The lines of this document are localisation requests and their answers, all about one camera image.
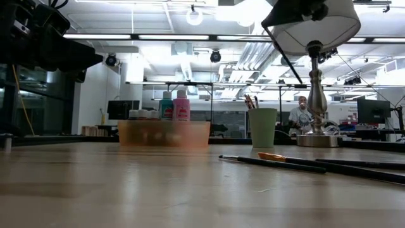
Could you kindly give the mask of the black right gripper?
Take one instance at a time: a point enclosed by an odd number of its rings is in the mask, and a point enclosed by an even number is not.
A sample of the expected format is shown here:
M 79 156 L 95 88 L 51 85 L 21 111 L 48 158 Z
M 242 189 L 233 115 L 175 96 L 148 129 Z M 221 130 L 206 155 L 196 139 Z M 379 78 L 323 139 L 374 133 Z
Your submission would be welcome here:
M 276 0 L 272 11 L 261 25 L 267 28 L 302 22 L 302 15 L 310 17 L 312 21 L 320 21 L 328 14 L 325 2 L 326 0 Z

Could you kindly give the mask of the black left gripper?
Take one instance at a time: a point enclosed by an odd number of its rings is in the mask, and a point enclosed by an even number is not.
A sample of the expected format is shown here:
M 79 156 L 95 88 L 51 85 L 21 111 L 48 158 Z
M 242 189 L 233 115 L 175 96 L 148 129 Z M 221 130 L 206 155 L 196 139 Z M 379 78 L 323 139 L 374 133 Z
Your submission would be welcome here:
M 93 47 L 64 38 L 55 30 L 47 30 L 30 41 L 22 52 L 19 65 L 28 68 L 41 67 L 48 71 L 80 71 L 75 82 L 84 83 L 87 68 L 103 61 L 103 56 Z

